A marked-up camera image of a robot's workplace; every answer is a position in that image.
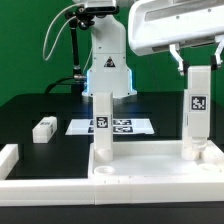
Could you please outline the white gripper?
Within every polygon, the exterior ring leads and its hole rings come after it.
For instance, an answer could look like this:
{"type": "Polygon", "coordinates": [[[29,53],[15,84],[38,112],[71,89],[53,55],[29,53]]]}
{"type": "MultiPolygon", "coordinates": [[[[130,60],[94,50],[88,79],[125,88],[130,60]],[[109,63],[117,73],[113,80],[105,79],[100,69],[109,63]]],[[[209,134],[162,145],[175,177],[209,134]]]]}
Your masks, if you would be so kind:
{"type": "Polygon", "coordinates": [[[128,40],[138,56],[170,51],[181,76],[189,63],[180,47],[195,47],[215,41],[211,69],[222,66],[224,50],[224,0],[139,0],[128,19],[128,40]]]}

